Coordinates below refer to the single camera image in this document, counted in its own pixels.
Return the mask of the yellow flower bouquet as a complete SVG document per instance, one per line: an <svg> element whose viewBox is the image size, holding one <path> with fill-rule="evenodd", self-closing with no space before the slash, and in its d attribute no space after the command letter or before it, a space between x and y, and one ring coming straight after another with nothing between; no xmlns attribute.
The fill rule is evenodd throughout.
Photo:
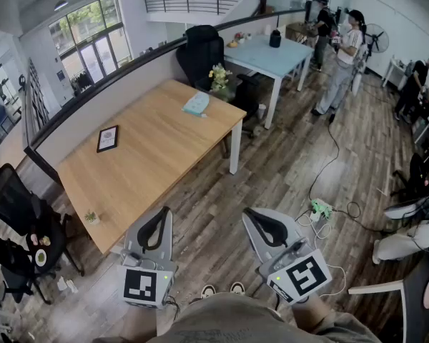
<svg viewBox="0 0 429 343"><path fill-rule="evenodd" d="M229 101L232 98L230 90L230 77L232 72L218 63L212 67L209 72L210 93L223 101Z"/></svg>

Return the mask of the black mesh office chair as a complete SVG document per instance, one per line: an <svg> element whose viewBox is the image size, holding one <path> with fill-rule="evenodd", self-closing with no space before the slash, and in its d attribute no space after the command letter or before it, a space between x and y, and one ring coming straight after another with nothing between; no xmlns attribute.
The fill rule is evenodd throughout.
<svg viewBox="0 0 429 343"><path fill-rule="evenodd" d="M10 239L0 237L0 266L4 278L1 294L11 294L20 303L25 294L31 296L35 289L43 303L50 305L39 286L42 277L56 277L59 260L66 257L80 276L84 268L78 265L68 246L87 235L86 232L68 234L67 226L73 218L53 210L47 201L29 191L15 168L10 164L0 166L0 221L24 238L23 247ZM38 267L35 254L43 249L46 264Z"/></svg>

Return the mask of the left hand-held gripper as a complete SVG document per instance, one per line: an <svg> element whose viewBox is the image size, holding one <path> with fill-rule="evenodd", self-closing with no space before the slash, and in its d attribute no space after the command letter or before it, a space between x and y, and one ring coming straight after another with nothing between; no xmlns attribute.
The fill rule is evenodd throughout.
<svg viewBox="0 0 429 343"><path fill-rule="evenodd" d="M127 230L118 266L119 297L127 304L164 309L177 265L172 261L172 211L144 214Z"/></svg>

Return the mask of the person's grey shirt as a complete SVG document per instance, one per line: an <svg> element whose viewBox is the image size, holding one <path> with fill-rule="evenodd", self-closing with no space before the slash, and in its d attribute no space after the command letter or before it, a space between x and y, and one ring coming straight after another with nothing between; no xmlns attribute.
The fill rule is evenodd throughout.
<svg viewBox="0 0 429 343"><path fill-rule="evenodd" d="M98 337L92 343L129 343ZM336 312L306 332L261 301L231 292L198 299L172 326L147 343L381 343L353 315Z"/></svg>

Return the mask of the large glass window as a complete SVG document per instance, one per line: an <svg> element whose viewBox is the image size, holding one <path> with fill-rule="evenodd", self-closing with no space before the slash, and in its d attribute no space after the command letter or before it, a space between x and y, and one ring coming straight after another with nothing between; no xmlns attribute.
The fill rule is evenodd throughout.
<svg viewBox="0 0 429 343"><path fill-rule="evenodd" d="M83 91L132 60L119 0L96 0L49 25L71 85Z"/></svg>

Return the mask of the black metal railing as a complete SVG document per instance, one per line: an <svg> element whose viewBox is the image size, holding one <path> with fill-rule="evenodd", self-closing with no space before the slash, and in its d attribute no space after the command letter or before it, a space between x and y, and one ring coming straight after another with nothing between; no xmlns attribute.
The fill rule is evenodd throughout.
<svg viewBox="0 0 429 343"><path fill-rule="evenodd" d="M144 0L147 13L226 14L241 0Z"/></svg>
<svg viewBox="0 0 429 343"><path fill-rule="evenodd" d="M21 120L24 148L31 147L39 132L49 122L49 112L39 83L39 76L31 59L28 59L28 74L19 80L24 84L24 99L21 106Z"/></svg>

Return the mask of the person's left forearm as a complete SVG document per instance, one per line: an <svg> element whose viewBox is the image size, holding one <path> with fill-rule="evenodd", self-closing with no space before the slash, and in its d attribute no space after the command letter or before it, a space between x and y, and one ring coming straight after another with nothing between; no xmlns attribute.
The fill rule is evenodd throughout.
<svg viewBox="0 0 429 343"><path fill-rule="evenodd" d="M157 336L157 310L145 307L129 308L120 336L129 343L147 343Z"/></svg>

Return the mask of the green white power strip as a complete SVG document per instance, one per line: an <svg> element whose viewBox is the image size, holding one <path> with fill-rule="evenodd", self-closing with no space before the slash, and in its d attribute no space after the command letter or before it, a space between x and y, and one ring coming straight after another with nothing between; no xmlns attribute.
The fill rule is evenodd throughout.
<svg viewBox="0 0 429 343"><path fill-rule="evenodd" d="M334 212L334 209L331 205L327 204L321 199L312 199L311 206L312 212L310 214L310 219L313 222L319 222L321 219L330 221Z"/></svg>

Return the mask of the black picture frame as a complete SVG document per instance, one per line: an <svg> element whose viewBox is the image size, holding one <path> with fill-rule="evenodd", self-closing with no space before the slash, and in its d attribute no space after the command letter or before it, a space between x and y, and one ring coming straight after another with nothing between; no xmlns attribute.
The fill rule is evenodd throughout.
<svg viewBox="0 0 429 343"><path fill-rule="evenodd" d="M118 146L119 126L111 126L99 132L97 153L114 149Z"/></svg>

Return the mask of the light blue table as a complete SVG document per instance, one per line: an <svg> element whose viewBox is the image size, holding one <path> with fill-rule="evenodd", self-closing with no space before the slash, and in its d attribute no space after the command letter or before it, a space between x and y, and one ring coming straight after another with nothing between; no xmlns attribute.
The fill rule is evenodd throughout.
<svg viewBox="0 0 429 343"><path fill-rule="evenodd" d="M309 70L313 49L286 38L280 46L270 46L270 38L257 35L236 48L225 48L225 60L238 66L256 71L274 80L272 94L267 108L265 128L272 125L282 80L290 74L300 72L297 90L301 91Z"/></svg>

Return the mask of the black standing fan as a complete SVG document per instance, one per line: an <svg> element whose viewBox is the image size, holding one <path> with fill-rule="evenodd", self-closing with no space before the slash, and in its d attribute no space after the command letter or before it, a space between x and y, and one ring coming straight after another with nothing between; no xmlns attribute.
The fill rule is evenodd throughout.
<svg viewBox="0 0 429 343"><path fill-rule="evenodd" d="M367 24L365 29L365 44L367 45L366 59L372 53L384 53L389 47L389 36L386 31L377 24Z"/></svg>

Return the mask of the person's right forearm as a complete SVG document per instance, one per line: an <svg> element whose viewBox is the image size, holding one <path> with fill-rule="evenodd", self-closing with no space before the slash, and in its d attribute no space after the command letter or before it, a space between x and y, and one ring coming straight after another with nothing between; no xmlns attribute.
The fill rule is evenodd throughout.
<svg viewBox="0 0 429 343"><path fill-rule="evenodd" d="M325 318L332 314L331 308L316 294L292 305L296 325L306 332L314 330Z"/></svg>

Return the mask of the black high-back office chair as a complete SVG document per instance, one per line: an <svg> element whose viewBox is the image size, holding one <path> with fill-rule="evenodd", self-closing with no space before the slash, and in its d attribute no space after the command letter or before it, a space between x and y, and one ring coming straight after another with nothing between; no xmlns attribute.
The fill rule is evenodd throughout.
<svg viewBox="0 0 429 343"><path fill-rule="evenodd" d="M186 30L185 37L186 44L177 49L177 61L192 87L212 95L210 70L218 63L227 69L224 40L210 25L193 26ZM255 78L246 74L232 73L230 77L232 98L226 102L246 112L244 122L248 122L257 114L258 85L259 82Z"/></svg>

